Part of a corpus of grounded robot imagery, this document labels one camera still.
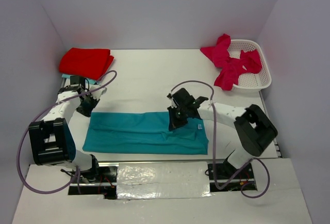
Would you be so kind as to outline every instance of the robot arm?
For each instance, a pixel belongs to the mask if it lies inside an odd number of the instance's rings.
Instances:
[[[214,120],[236,129],[242,147],[231,153],[224,164],[228,171],[235,172],[250,158],[259,157],[277,136],[275,126],[257,105],[248,108],[235,107],[213,103],[216,113],[213,113],[211,102],[205,97],[195,99],[185,88],[181,88],[168,98],[172,105],[168,108],[170,115],[169,130],[177,129],[186,123],[187,118]]]
[[[85,91],[84,77],[71,76],[70,83],[59,90],[57,103]],[[99,86],[92,85],[90,90]],[[78,166],[81,175],[87,179],[93,178],[97,174],[97,159],[93,155],[76,150],[68,123],[76,110],[82,115],[90,117],[92,109],[105,91],[106,88],[62,102],[50,109],[40,121],[29,125],[32,154],[37,165],[59,165],[69,169],[75,169]]]

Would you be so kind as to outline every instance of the white plastic basket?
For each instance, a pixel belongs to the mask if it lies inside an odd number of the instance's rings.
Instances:
[[[272,83],[272,78],[265,60],[265,57],[261,51],[260,46],[250,40],[233,39],[228,52],[230,57],[239,59],[241,50],[244,52],[257,50],[262,63],[262,70],[258,74],[243,73],[238,78],[238,85],[233,85],[232,91],[234,92],[258,92],[264,88],[269,87]]]

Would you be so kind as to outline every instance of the white enclosure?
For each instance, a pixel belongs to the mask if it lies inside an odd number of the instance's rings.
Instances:
[[[16,149],[30,120],[54,102],[58,64],[73,46],[198,49],[223,33],[264,52],[272,85],[263,96],[292,159],[314,223],[328,222],[329,0],[0,0],[0,222],[22,190]],[[29,141],[24,172],[32,163]]]

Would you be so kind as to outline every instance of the teal towel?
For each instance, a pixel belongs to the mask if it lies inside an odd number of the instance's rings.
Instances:
[[[168,112],[92,113],[84,151],[99,153],[207,154],[204,124],[189,119],[169,131]]]

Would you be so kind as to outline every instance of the folded red cloth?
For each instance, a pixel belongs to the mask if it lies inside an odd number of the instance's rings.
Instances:
[[[78,49],[73,47],[62,58],[61,73],[98,80],[113,62],[108,49]]]
[[[201,48],[201,52],[217,68],[222,68],[214,85],[226,91],[230,91],[233,88],[233,84],[238,84],[238,78],[242,73],[259,73],[262,69],[257,50],[248,52],[241,50],[240,59],[231,58],[228,52],[230,43],[230,36],[223,34],[218,38],[216,46]]]

